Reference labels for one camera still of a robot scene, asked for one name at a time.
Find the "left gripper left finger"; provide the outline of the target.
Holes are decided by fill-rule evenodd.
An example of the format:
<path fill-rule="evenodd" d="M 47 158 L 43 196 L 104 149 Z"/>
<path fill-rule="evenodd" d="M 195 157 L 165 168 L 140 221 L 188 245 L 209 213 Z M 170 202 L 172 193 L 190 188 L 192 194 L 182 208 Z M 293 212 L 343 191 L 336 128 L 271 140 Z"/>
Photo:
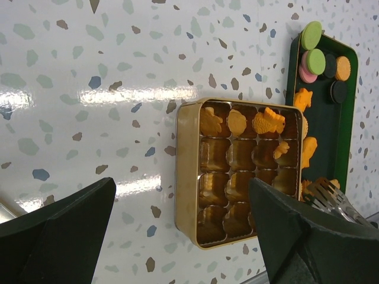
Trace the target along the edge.
<path fill-rule="evenodd" d="M 1 224 L 1 283 L 91 283 L 110 219 L 115 181 Z"/>

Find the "green cookie tray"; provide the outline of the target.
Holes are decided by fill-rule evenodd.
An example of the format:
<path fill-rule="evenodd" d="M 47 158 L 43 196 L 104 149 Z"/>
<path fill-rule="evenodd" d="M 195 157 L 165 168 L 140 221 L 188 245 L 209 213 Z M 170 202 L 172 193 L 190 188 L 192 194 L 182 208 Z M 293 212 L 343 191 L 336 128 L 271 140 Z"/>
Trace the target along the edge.
<path fill-rule="evenodd" d="M 335 78 L 320 75 L 313 83 L 301 80 L 299 68 L 305 50 L 298 35 L 290 46 L 285 103 L 292 106 L 294 95 L 301 88 L 313 93 L 311 107 L 304 111 L 304 117 L 309 124 L 308 135 L 317 139 L 317 149 L 310 160 L 310 167 L 303 169 L 301 177 L 311 181 L 319 177 L 337 179 L 341 191 L 345 192 L 358 80 L 358 56 L 351 47 L 326 35 L 321 36 L 317 48 L 324 54 L 345 56 L 350 61 L 351 74 L 346 81 L 346 98 L 341 103 L 333 101 L 332 93 L 335 90 L 332 83 Z"/>

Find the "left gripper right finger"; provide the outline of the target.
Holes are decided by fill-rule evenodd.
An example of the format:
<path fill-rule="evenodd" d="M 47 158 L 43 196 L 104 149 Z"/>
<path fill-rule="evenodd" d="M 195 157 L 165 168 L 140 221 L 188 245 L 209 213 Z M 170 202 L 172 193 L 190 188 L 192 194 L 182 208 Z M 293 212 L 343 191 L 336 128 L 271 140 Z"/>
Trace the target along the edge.
<path fill-rule="evenodd" d="M 378 228 L 319 211 L 258 178 L 249 199 L 270 283 L 378 283 Z"/>

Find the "silver metal tongs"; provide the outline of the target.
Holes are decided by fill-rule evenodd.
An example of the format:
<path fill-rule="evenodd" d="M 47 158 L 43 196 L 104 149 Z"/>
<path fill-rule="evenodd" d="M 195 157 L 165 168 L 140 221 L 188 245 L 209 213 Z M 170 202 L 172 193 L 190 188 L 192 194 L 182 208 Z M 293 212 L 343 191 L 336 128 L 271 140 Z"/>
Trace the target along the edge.
<path fill-rule="evenodd" d="M 349 222 L 378 229 L 378 213 L 370 216 L 369 219 L 364 218 L 353 207 L 341 190 L 329 192 L 320 185 L 315 184 L 315 182 L 312 182 L 312 184 L 308 186 L 308 189 L 313 193 L 314 197 L 305 197 L 306 204 L 324 213 L 343 218 Z"/>

